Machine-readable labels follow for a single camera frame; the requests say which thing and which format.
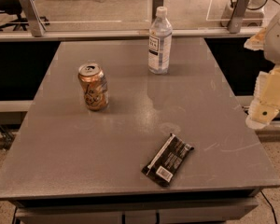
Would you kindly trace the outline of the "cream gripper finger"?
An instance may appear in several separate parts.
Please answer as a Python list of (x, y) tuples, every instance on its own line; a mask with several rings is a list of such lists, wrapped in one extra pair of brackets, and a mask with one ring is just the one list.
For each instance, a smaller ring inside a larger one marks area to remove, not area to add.
[(254, 51), (263, 50), (265, 35), (266, 35), (266, 29), (262, 28), (258, 33), (256, 33), (255, 35), (251, 36), (246, 40), (246, 42), (244, 43), (244, 48), (254, 50)]
[(245, 123), (253, 130), (262, 129), (269, 125), (279, 112), (280, 65), (276, 65), (269, 73), (259, 72)]

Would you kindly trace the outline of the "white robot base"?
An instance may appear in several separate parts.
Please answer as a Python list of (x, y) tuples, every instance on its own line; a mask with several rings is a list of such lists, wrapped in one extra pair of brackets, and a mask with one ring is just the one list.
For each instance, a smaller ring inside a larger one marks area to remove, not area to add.
[[(245, 11), (243, 26), (261, 26), (264, 19), (264, 6), (268, 0), (250, 0)], [(227, 26), (231, 19), (236, 0), (230, 0), (224, 8), (221, 25)]]

